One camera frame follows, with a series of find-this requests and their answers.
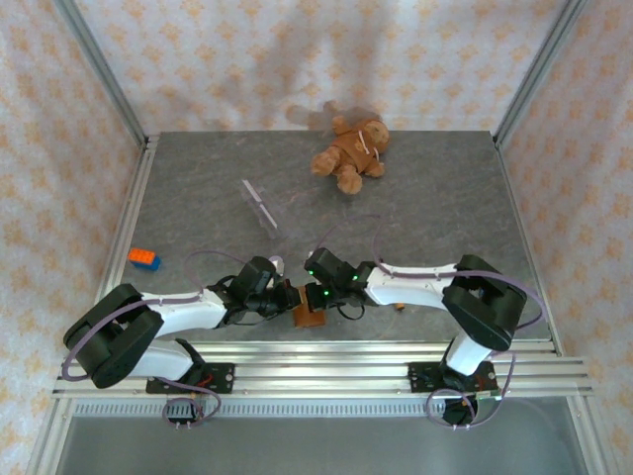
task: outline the gray tabletop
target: gray tabletop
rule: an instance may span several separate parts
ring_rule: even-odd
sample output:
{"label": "gray tabletop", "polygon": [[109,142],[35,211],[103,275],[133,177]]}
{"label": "gray tabletop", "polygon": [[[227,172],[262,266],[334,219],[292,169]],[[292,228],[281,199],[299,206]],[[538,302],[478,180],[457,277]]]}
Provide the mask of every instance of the gray tabletop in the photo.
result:
{"label": "gray tabletop", "polygon": [[[371,260],[376,220],[344,220],[380,214],[385,225],[380,253],[387,263],[433,266],[474,253],[506,275],[535,281],[490,134],[393,132],[385,153],[387,172],[364,178],[362,191],[346,196],[333,177],[310,174],[310,160],[324,150],[323,132],[170,133],[160,136],[133,236],[133,246],[155,251],[156,272],[126,264],[123,282],[140,291],[194,290],[182,263],[193,250],[222,250],[248,260],[281,255],[294,285],[310,281],[303,262],[319,238],[343,260]],[[262,226],[262,215],[245,199],[242,179],[264,198],[279,231]],[[195,269],[206,284],[239,271],[240,264],[201,256]],[[523,321],[532,318],[529,303]],[[257,322],[247,315],[245,322]],[[449,340],[458,327],[449,314],[407,306],[369,308],[360,322],[328,312],[327,324],[295,329],[292,314],[254,327],[189,331],[192,340]],[[542,322],[517,335],[549,339]]]}

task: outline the enclosure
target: enclosure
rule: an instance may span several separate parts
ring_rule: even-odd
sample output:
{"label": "enclosure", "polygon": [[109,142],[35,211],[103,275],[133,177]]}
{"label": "enclosure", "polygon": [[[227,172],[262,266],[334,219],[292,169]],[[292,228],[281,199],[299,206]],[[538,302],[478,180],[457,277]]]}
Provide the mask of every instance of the enclosure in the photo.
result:
{"label": "enclosure", "polygon": [[[631,13],[623,0],[3,3],[3,466],[626,473]],[[389,129],[384,176],[355,195],[311,173],[338,116]],[[411,390],[407,365],[439,361],[460,327],[414,305],[177,333],[235,365],[217,420],[191,431],[164,425],[166,398],[143,378],[59,377],[62,336],[120,283],[190,292],[186,257],[214,249],[279,255],[305,284],[317,244],[353,266],[476,254],[537,289],[549,315],[492,357],[509,380],[495,419],[431,424],[445,408]],[[133,266],[133,247],[158,270]],[[240,265],[198,255],[189,274],[211,285]],[[529,301],[520,322],[537,313]]]}

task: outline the teddy bear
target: teddy bear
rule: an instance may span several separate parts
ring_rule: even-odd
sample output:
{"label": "teddy bear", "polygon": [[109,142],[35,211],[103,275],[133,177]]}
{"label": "teddy bear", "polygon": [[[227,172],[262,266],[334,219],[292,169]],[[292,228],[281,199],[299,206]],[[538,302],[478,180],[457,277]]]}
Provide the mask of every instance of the teddy bear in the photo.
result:
{"label": "teddy bear", "polygon": [[332,129],[336,139],[313,158],[312,173],[336,176],[338,188],[355,195],[363,186],[361,173],[374,178],[385,173],[380,154],[387,149],[389,130],[377,119],[366,119],[350,127],[343,116],[332,119]]}

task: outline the gray work surface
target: gray work surface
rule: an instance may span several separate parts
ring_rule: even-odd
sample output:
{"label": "gray work surface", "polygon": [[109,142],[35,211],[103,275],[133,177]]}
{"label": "gray work surface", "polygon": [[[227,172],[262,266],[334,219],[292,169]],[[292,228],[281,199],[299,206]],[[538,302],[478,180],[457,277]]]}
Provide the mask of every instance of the gray work surface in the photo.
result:
{"label": "gray work surface", "polygon": [[587,473],[564,398],[503,404],[468,431],[420,418],[218,418],[176,431],[160,418],[75,417],[57,475]]}
{"label": "gray work surface", "polygon": [[[126,264],[122,281],[140,291],[178,293],[195,289],[182,263],[199,248],[219,249],[248,260],[279,254],[294,285],[310,281],[303,262],[333,225],[363,214],[380,214],[385,226],[380,253],[386,263],[435,266],[474,253],[508,276],[534,286],[526,250],[492,138],[487,132],[393,132],[380,179],[365,177],[358,195],[341,193],[335,178],[310,173],[312,157],[331,136],[323,132],[162,134],[133,236],[133,246],[162,259],[156,272]],[[244,199],[247,179],[261,192],[278,234],[260,224],[261,213]],[[357,220],[330,235],[325,246],[356,266],[371,260],[377,221]],[[201,256],[195,269],[206,285],[235,274],[239,263]],[[537,307],[529,303],[523,321]],[[349,309],[351,316],[359,309]],[[256,322],[249,314],[245,322]],[[295,329],[292,313],[255,327],[189,331],[192,340],[450,340],[458,326],[446,312],[407,306],[368,308],[360,322],[335,310],[327,325]],[[549,339],[542,322],[517,338]]]}

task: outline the teddy bear leg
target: teddy bear leg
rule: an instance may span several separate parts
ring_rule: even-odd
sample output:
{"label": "teddy bear leg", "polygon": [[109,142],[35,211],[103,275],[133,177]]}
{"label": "teddy bear leg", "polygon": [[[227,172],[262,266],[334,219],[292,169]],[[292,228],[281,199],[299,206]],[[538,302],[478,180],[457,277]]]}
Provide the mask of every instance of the teddy bear leg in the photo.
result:
{"label": "teddy bear leg", "polygon": [[385,174],[385,164],[380,161],[376,161],[365,168],[365,174],[374,178],[379,178]]}
{"label": "teddy bear leg", "polygon": [[352,165],[344,165],[338,175],[338,189],[347,195],[355,195],[363,186],[363,179]]}
{"label": "teddy bear leg", "polygon": [[313,158],[311,171],[314,175],[327,176],[329,175],[338,163],[340,162],[340,148],[337,146],[331,146],[323,153],[316,155]]}

